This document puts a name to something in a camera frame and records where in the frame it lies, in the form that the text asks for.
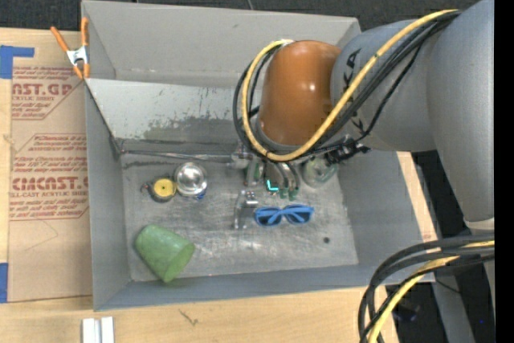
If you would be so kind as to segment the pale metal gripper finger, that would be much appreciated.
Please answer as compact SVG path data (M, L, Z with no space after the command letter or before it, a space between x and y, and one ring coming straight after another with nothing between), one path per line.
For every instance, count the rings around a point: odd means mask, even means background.
M233 152L230 156L230 168L243 172L243 184L256 186L260 179L260 160L245 151Z
M242 230L247 227L247 221L253 219L255 210L259 206L256 192L253 190L242 190L235 203L234 229Z

